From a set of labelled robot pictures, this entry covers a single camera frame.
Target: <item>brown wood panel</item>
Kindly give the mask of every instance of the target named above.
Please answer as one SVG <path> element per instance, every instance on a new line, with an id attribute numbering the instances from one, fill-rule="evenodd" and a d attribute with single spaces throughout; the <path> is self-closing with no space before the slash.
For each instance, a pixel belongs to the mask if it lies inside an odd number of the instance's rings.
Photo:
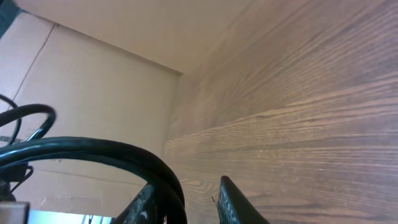
<path id="1" fill-rule="evenodd" d="M 221 175 L 275 223 L 398 222 L 397 7 L 255 1 L 183 75 L 164 158 L 191 223 Z"/>

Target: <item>black cable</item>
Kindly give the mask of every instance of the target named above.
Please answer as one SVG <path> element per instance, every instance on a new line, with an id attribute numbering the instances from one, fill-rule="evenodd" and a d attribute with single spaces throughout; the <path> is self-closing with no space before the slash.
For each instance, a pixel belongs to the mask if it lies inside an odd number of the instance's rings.
<path id="1" fill-rule="evenodd" d="M 55 110 L 47 105 L 25 105 L 3 112 L 0 114 L 0 127 L 36 113 L 47 113 L 47 119 L 35 131 L 35 133 L 29 137 L 28 141 L 32 139 L 40 139 L 47 133 L 47 131 L 49 131 L 56 118 Z"/>
<path id="2" fill-rule="evenodd" d="M 13 108 L 17 108 L 18 107 L 11 99 L 9 99 L 8 97 L 6 97 L 6 96 L 4 96 L 2 94 L 0 94 L 0 100 L 3 100 L 6 103 L 10 104 L 10 106 L 12 106 Z M 17 123 L 15 124 L 14 132 L 13 132 L 13 134 L 12 134 L 12 136 L 11 136 L 9 142 L 8 142 L 8 145 L 13 144 L 15 142 L 15 139 L 17 139 L 17 135 L 18 135 L 19 130 L 21 128 L 21 123 L 22 123 L 22 119 L 20 119 L 20 118 L 17 119 Z"/>
<path id="3" fill-rule="evenodd" d="M 0 114 L 0 127 L 35 113 L 47 113 L 47 119 L 26 142 L 10 144 L 0 150 L 0 169 L 41 159 L 80 159 L 100 162 L 132 172 L 152 184 L 170 202 L 170 223 L 186 223 L 184 196 L 180 182 L 171 169 L 151 152 L 129 144 L 101 139 L 43 137 L 55 122 L 55 111 L 46 105 L 26 105 Z M 33 173 L 33 167 L 25 181 Z M 11 193 L 20 186 L 19 182 Z"/>

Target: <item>cardboard box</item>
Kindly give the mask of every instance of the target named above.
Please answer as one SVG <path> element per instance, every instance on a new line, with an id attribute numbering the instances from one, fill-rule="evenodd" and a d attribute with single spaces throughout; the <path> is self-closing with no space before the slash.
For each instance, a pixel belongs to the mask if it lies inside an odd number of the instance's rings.
<path id="1" fill-rule="evenodd" d="M 178 80 L 175 72 L 58 25 L 37 49 L 34 61 L 9 63 L 16 68 L 31 63 L 16 95 L 18 105 L 42 103 L 56 109 L 57 121 L 46 137 L 110 139 L 162 156 Z M 27 139 L 44 119 L 44 114 L 25 117 L 18 138 Z M 0 135 L 11 135 L 13 128 L 14 124 L 7 125 Z M 133 174 L 94 162 L 60 159 L 31 164 L 33 176 L 15 195 L 30 201 L 33 209 L 115 217 L 145 184 Z"/>

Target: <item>wood grain panel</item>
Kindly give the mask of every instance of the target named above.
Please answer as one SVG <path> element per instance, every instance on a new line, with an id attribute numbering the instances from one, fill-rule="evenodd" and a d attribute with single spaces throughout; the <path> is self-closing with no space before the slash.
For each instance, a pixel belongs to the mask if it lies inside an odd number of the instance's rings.
<path id="1" fill-rule="evenodd" d="M 221 175 L 274 223 L 398 222 L 397 7 L 256 1 L 180 79 L 164 158 L 192 223 Z"/>
<path id="2" fill-rule="evenodd" d="M 188 72 L 252 0 L 16 0 L 24 10 Z"/>

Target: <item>cardboard wall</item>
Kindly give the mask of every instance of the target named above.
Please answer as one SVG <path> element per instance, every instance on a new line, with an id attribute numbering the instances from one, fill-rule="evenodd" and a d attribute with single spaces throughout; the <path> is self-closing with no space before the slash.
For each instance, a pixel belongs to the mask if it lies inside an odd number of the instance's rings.
<path id="1" fill-rule="evenodd" d="M 13 99 L 54 23 L 22 13 L 0 41 L 0 92 Z M 9 105 L 0 101 L 0 111 Z"/>
<path id="2" fill-rule="evenodd" d="M 31 61 L 10 59 L 9 63 L 20 67 Z M 177 79 L 178 74 L 168 68 L 55 26 L 15 101 L 43 103 L 57 110 L 57 121 L 46 137 L 110 139 L 162 157 Z M 43 114 L 24 118 L 18 138 L 26 139 L 44 119 Z M 13 127 L 7 125 L 0 134 L 11 135 Z M 30 201 L 34 209 L 116 216 L 145 184 L 135 175 L 94 162 L 32 164 L 33 176 L 15 195 Z"/>
<path id="3" fill-rule="evenodd" d="M 252 0 L 17 0 L 24 10 L 187 73 Z"/>

